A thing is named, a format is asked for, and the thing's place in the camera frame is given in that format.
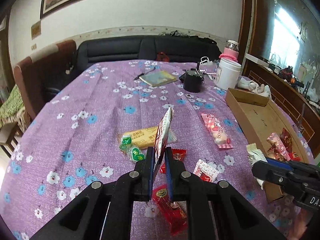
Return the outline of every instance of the white container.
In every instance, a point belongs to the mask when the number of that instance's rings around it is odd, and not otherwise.
[[[235,88],[240,74],[241,65],[230,59],[222,58],[220,60],[214,84],[223,89]]]

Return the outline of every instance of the cardboard box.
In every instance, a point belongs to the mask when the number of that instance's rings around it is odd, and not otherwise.
[[[226,103],[234,114],[249,144],[256,143],[265,156],[271,147],[267,138],[271,133],[278,135],[285,128],[292,136],[292,150],[298,154],[301,161],[308,163],[308,156],[296,132],[279,107],[269,98],[257,94],[228,89]],[[265,182],[264,190],[268,203],[283,197],[280,186]]]

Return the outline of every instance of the white flower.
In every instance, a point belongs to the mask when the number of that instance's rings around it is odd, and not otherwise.
[[[60,177],[58,173],[54,171],[50,171],[49,174],[47,175],[47,182],[49,182],[50,184],[58,184],[59,179]]]
[[[82,119],[86,119],[86,118],[88,118],[88,115],[89,115],[89,113],[83,110],[78,114],[78,117],[82,118]]]
[[[168,109],[169,107],[174,107],[174,105],[171,105],[171,104],[165,104],[165,105],[163,105],[162,107],[163,107],[163,108]]]
[[[275,213],[276,215],[279,215],[280,212],[281,212],[281,206],[276,206],[276,209],[275,209],[274,213]]]
[[[57,198],[58,198],[58,200],[64,200],[67,198],[67,195],[66,195],[66,193],[64,193],[63,190],[58,190],[57,191]]]
[[[124,95],[124,96],[122,96],[122,97],[125,98],[125,99],[129,99],[129,98],[132,98],[133,95],[132,95],[132,94],[127,94],[127,95]]]
[[[16,156],[16,160],[17,161],[22,161],[22,159],[23,159],[23,153],[22,152],[18,152],[17,156]]]
[[[219,173],[223,173],[224,172],[224,166],[222,164],[218,165],[218,171],[219,171]]]
[[[18,143],[13,152],[16,153],[18,151],[20,151],[20,143]]]
[[[235,160],[233,159],[233,157],[232,156],[230,156],[230,155],[226,155],[225,157],[224,157],[224,160],[223,160],[228,166],[229,165],[231,165],[231,166],[233,166],[233,164],[235,163]]]
[[[204,102],[204,103],[207,101],[207,100],[202,99],[202,98],[197,98],[196,100],[197,100],[198,102]]]
[[[101,171],[99,171],[102,177],[109,178],[113,174],[113,169],[108,167],[103,167]]]
[[[57,115],[57,119],[61,119],[64,116],[64,113],[60,113]]]
[[[286,217],[287,215],[289,215],[289,213],[290,213],[290,209],[289,209],[289,208],[284,208],[281,214],[282,214],[284,217]]]
[[[23,232],[21,233],[21,237],[22,237],[22,240],[29,240],[29,236],[27,236],[27,233]]]
[[[147,218],[154,218],[159,214],[159,209],[156,205],[151,204],[149,207],[146,207],[144,211],[144,216]]]
[[[56,214],[58,214],[60,211],[61,211],[61,208],[60,208],[60,207],[55,208],[55,209],[54,209],[54,214],[56,215]]]
[[[31,163],[33,160],[33,157],[31,155],[29,155],[27,158],[26,158],[26,162],[27,163]]]
[[[272,214],[269,215],[269,220],[270,220],[271,222],[276,221],[276,219],[277,219],[277,215],[276,215],[276,214],[272,213]]]
[[[73,123],[73,124],[71,125],[71,128],[72,128],[72,129],[76,129],[77,127],[79,127],[78,122],[75,122],[75,123]]]
[[[78,119],[78,116],[77,116],[76,114],[71,117],[71,120],[72,120],[72,121],[75,121],[75,120],[77,120],[77,119]]]
[[[292,203],[292,200],[291,200],[289,197],[286,197],[286,198],[284,199],[284,204],[285,204],[286,206],[290,206],[291,203]]]
[[[214,162],[210,162],[208,163],[208,165],[210,165],[214,169],[217,168],[217,165]]]
[[[35,209],[35,216],[36,216],[37,218],[42,219],[42,216],[43,216],[42,210],[40,210],[39,208]]]
[[[71,200],[74,200],[74,198],[76,197],[76,196],[78,196],[80,193],[81,193],[81,191],[82,190],[79,190],[79,188],[73,188],[73,189],[71,189],[71,192],[70,192],[70,198],[71,198]]]

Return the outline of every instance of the purple floral tablecloth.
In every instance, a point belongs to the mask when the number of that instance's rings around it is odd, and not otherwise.
[[[299,209],[289,196],[267,203],[251,173],[247,140],[225,103],[226,92],[213,84],[193,94],[179,81],[153,88],[133,80],[153,66],[179,76],[182,69],[195,64],[97,63],[44,106],[16,147],[0,192],[0,214],[17,239],[28,240],[91,182],[112,182],[133,170],[134,163],[118,150],[117,135],[157,126],[169,106],[175,111],[171,127],[178,137],[170,146],[187,150],[186,169],[193,171],[199,159],[207,161],[219,171],[217,180],[229,181],[279,230],[288,233]],[[218,149],[201,113],[218,117],[233,149]],[[311,150],[298,135],[311,161]],[[165,176],[159,173],[154,187],[164,183]],[[131,239],[187,239],[186,231],[176,236],[169,232],[153,202],[134,203]]]

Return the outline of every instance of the blue flower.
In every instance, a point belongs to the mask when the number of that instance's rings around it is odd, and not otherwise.
[[[98,117],[97,117],[96,115],[91,115],[91,116],[87,119],[87,123],[88,123],[88,124],[94,124],[97,120],[98,120]]]
[[[9,193],[4,193],[3,197],[4,197],[4,201],[6,201],[7,203],[10,203],[10,194]]]
[[[19,173],[21,172],[21,166],[18,165],[18,164],[15,165],[15,166],[13,167],[12,172],[13,172],[14,174],[19,174]]]
[[[288,218],[282,218],[281,219],[281,227],[286,228],[289,224],[289,219]]]
[[[142,97],[148,97],[149,94],[148,94],[148,93],[141,93],[140,96],[142,96]]]
[[[85,178],[85,182],[87,185],[90,185],[92,182],[97,181],[98,178],[96,176],[90,175]]]
[[[273,225],[276,227],[276,228],[279,228],[281,226],[281,219],[278,218],[276,221],[273,222]]]
[[[17,238],[17,240],[22,240],[21,235],[18,231],[13,231],[13,235],[15,238]]]
[[[184,105],[184,104],[186,103],[186,100],[183,100],[183,99],[181,98],[181,99],[178,99],[178,100],[177,100],[177,103],[178,103],[179,105]]]
[[[63,156],[62,160],[66,163],[73,159],[73,154],[70,151],[64,151],[61,156]]]
[[[228,125],[228,126],[233,126],[233,123],[229,120],[229,119],[225,119],[223,120],[224,124]]]
[[[253,200],[255,198],[256,194],[253,190],[250,190],[247,192],[247,194],[245,194],[245,197],[248,199],[248,200]]]
[[[216,90],[217,94],[224,95],[226,92],[224,90]]]
[[[67,177],[64,179],[64,181],[63,181],[63,185],[64,185],[65,187],[72,187],[72,186],[75,184],[75,182],[76,182],[75,177],[73,177],[73,176],[67,176]]]
[[[43,195],[45,193],[45,184],[41,184],[37,191],[40,196]]]
[[[124,110],[127,114],[133,114],[136,111],[136,109],[133,106],[126,106]]]
[[[213,104],[210,104],[210,103],[204,104],[204,107],[205,107],[206,109],[212,109],[212,108],[214,108]]]
[[[83,178],[86,174],[87,174],[87,171],[84,168],[82,167],[76,168],[76,175],[78,177]]]

